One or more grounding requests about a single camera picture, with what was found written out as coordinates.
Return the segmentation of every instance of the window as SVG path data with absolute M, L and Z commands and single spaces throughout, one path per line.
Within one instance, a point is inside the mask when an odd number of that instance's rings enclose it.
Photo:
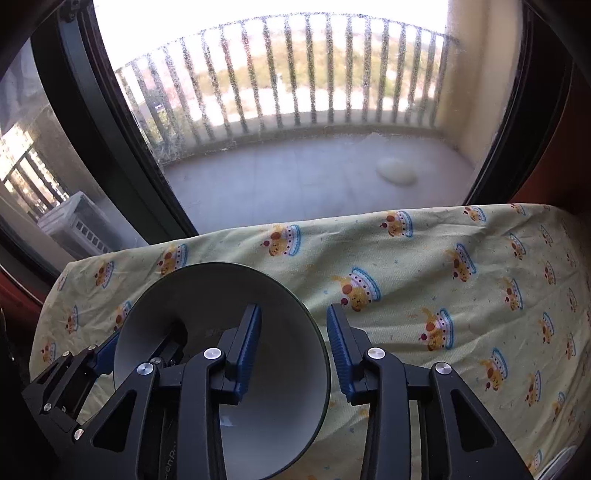
M 514 84 L 520 1 L 351 8 L 95 0 L 126 105 L 201 233 L 463 201 Z
M 147 243 L 62 130 L 27 42 L 0 82 L 0 216 L 56 271 Z

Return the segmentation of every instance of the sky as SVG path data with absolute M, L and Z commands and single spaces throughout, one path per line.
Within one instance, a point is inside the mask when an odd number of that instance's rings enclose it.
M 117 69 L 177 38 L 260 15 L 332 12 L 384 17 L 445 32 L 448 0 L 95 0 L 100 32 Z

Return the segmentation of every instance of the silver screw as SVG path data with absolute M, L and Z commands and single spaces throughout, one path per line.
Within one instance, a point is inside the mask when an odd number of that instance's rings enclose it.
M 450 364 L 447 364 L 445 362 L 436 363 L 435 370 L 437 370 L 437 373 L 442 375 L 449 375 L 450 373 L 452 373 L 452 367 L 450 366 Z
M 386 356 L 386 352 L 384 352 L 381 348 L 376 346 L 371 347 L 368 350 L 368 357 L 373 358 L 374 360 L 379 360 L 380 358 L 384 358 Z
M 140 375 L 149 375 L 154 371 L 154 366 L 151 363 L 144 363 L 138 367 L 138 373 Z
M 222 356 L 222 351 L 216 347 L 208 348 L 203 352 L 203 356 L 208 360 L 215 360 L 216 358 L 220 358 Z

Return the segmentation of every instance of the bowl rim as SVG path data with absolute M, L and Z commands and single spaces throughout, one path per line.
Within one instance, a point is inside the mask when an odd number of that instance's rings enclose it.
M 199 268 L 203 265 L 223 265 L 224 267 L 227 266 L 231 266 L 231 267 L 239 267 L 242 269 L 246 269 L 246 270 L 251 270 L 253 273 L 261 275 L 263 277 L 266 277 L 268 279 L 270 279 L 272 282 L 276 283 L 277 285 L 279 285 L 283 290 L 285 290 L 294 300 L 295 302 L 300 306 L 300 308 L 302 309 L 302 311 L 306 314 L 308 320 L 310 321 L 317 337 L 319 340 L 319 344 L 322 347 L 322 353 L 324 355 L 324 367 L 326 369 L 326 395 L 324 396 L 324 406 L 322 408 L 322 413 L 320 415 L 319 421 L 318 421 L 318 425 L 316 426 L 316 429 L 314 430 L 314 433 L 312 434 L 310 440 L 308 441 L 308 443 L 306 443 L 306 445 L 303 447 L 303 449 L 301 450 L 300 453 L 298 453 L 293 460 L 291 460 L 287 465 L 285 465 L 285 467 L 277 470 L 276 472 L 261 478 L 260 480 L 267 480 L 273 476 L 278 475 L 281 472 L 284 472 L 285 470 L 287 470 L 289 467 L 291 467 L 294 463 L 296 463 L 301 457 L 302 455 L 304 455 L 304 453 L 306 453 L 306 451 L 308 450 L 308 448 L 310 448 L 310 446 L 312 445 L 312 443 L 314 442 L 314 440 L 316 439 L 316 437 L 318 436 L 318 433 L 320 433 L 320 429 L 322 428 L 322 425 L 324 423 L 324 420 L 326 418 L 326 412 L 328 411 L 328 407 L 329 407 L 329 400 L 330 400 L 330 387 L 332 384 L 331 381 L 331 375 L 330 375 L 330 360 L 329 360 L 329 354 L 328 354 L 328 350 L 326 349 L 326 343 L 322 337 L 322 333 L 318 327 L 318 324 L 316 323 L 316 321 L 314 320 L 314 317 L 312 316 L 312 314 L 310 313 L 310 311 L 308 310 L 308 308 L 306 307 L 306 305 L 304 305 L 304 303 L 298 298 L 296 297 L 296 295 L 289 289 L 287 288 L 283 283 L 281 283 L 280 281 L 276 280 L 275 278 L 273 278 L 272 276 L 264 273 L 261 270 L 258 270 L 256 268 L 250 267 L 248 265 L 244 265 L 238 262 L 221 262 L 221 261 L 213 261 L 213 262 L 200 262 L 200 263 L 196 263 L 196 264 L 190 264 L 190 265 L 186 265 L 182 268 L 179 268 L 177 270 L 172 271 L 171 273 L 167 274 L 165 277 L 159 278 L 157 281 L 155 281 L 154 283 L 152 283 L 148 288 L 146 288 L 142 294 L 139 296 L 139 298 L 134 302 L 134 305 L 131 307 L 131 310 L 129 311 L 127 317 L 129 318 L 130 315 L 132 314 L 132 312 L 135 309 L 135 306 L 139 303 L 139 301 L 144 297 L 147 296 L 151 293 L 151 291 L 155 288 L 157 288 L 157 285 L 161 282 L 163 282 L 164 280 L 166 281 L 170 281 L 171 277 L 174 277 L 175 275 L 177 275 L 179 272 L 186 270 L 186 269 L 191 269 L 191 270 L 195 270 L 196 268 Z M 120 333 L 119 333 L 119 338 L 121 338 L 121 334 L 123 333 L 123 331 L 125 330 L 125 326 L 128 324 L 127 321 L 123 322 L 123 325 L 120 328 Z M 113 384 L 115 385 L 115 389 L 117 389 L 117 385 L 115 382 L 115 363 L 113 362 Z

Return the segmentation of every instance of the metal railing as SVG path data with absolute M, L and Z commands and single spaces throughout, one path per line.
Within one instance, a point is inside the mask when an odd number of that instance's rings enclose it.
M 33 145 L 1 181 L 35 222 L 70 197 L 64 184 L 47 168 L 47 162 Z
M 202 30 L 115 73 L 145 140 L 166 162 L 212 142 L 302 125 L 433 128 L 451 43 L 386 18 L 306 12 Z

